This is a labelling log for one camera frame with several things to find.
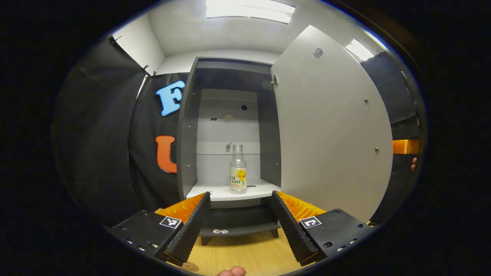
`cabinet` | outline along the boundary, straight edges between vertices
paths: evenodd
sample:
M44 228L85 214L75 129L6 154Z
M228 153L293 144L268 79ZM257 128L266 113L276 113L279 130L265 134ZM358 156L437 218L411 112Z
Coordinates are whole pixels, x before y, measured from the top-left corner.
M362 221L373 215L392 165L387 110L365 70L332 38L308 26L273 65L197 57L186 83L177 179L181 199L211 191L201 236L216 236L218 227L224 235L277 229L268 208L273 190ZM245 194L228 188L225 146L234 142L244 145L255 186Z

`plastic bottle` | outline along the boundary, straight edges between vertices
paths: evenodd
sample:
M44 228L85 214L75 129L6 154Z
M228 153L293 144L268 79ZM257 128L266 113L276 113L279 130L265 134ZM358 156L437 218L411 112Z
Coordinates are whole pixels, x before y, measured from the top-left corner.
M230 189L233 192L243 192L247 189L247 163L244 160L244 152L241 144L234 144L232 161L230 161Z

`ceiling light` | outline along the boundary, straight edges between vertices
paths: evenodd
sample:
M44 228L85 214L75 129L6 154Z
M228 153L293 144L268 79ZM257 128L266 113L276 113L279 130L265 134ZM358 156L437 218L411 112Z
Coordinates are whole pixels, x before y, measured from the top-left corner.
M249 17L288 24L295 7L272 0L206 0L206 18Z
M346 46L346 50L350 51L363 61L374 57L372 52L356 39L353 39L353 41L348 46Z

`cabinet leg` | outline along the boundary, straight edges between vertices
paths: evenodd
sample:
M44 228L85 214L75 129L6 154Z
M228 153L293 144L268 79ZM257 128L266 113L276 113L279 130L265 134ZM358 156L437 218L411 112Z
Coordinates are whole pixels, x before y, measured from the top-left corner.
M279 237L279 236L278 236L278 229L271 230L270 232L271 232L271 234L273 235L273 237L275 237L275 238Z
M207 245L211 239L212 239L211 237L201 237L201 245L203 246Z

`white shelf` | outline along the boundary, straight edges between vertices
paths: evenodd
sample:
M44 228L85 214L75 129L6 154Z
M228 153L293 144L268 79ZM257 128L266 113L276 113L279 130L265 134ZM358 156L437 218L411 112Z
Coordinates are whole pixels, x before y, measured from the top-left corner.
M247 185L255 185L255 187L247 188L245 193L232 193L227 184L217 182L196 182L194 187L189 191L186 199L196 196L204 192L211 192L211 201L228 201L228 200L244 200L271 196L273 191L280 191L280 187L269 183L262 179L247 180Z

